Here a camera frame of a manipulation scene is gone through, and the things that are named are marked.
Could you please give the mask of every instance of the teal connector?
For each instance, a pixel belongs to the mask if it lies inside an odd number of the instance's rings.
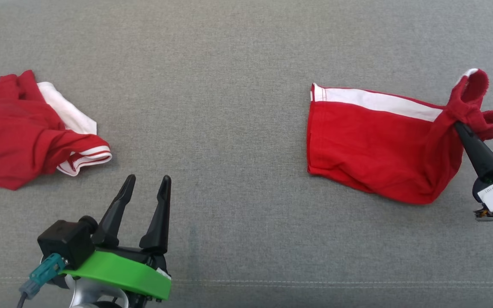
[[[39,289],[49,280],[57,277],[66,264],[57,253],[49,255],[41,264],[30,274],[30,278],[20,288],[20,293],[26,293],[28,299],[32,299],[39,292]]]

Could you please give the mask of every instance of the gray table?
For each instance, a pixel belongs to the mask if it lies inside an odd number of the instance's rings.
[[[0,189],[0,307],[38,263],[37,236],[100,219],[130,173],[130,246],[173,179],[164,307],[491,307],[493,224],[473,219],[469,163],[426,207],[306,172],[312,82],[444,104],[473,67],[493,109],[493,0],[1,4],[0,75],[53,82],[114,159]],[[25,307],[70,298],[46,286]]]

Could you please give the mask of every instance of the red cloth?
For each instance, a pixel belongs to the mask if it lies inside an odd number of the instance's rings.
[[[32,71],[0,78],[0,187],[18,189],[80,153],[109,145],[66,130],[45,103]]]
[[[307,123],[308,172],[412,204],[434,201],[458,172],[463,146],[454,130],[467,123],[493,138],[493,111],[481,112],[487,74],[473,69],[448,105],[313,84]]]

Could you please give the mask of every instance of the silver metal part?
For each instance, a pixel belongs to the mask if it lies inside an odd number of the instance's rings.
[[[123,306],[129,306],[129,299],[127,298],[127,295],[119,288],[102,284],[88,278],[74,280],[74,278],[70,275],[66,275],[64,279],[66,280],[68,287],[74,290],[74,297],[70,303],[70,308],[80,306],[81,304],[97,302],[102,296],[121,298],[125,302]]]

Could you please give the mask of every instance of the white label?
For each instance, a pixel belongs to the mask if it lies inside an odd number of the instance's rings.
[[[477,195],[479,195],[479,197],[481,198],[481,200],[483,199],[483,196],[486,195],[487,193],[491,192],[493,190],[493,185],[490,186],[490,187],[486,187],[485,189],[479,191],[477,193]]]
[[[160,273],[161,275],[165,276],[168,280],[172,280],[172,278],[170,278],[170,276],[167,273],[165,273],[165,271],[159,269],[159,267],[157,267],[157,273]]]

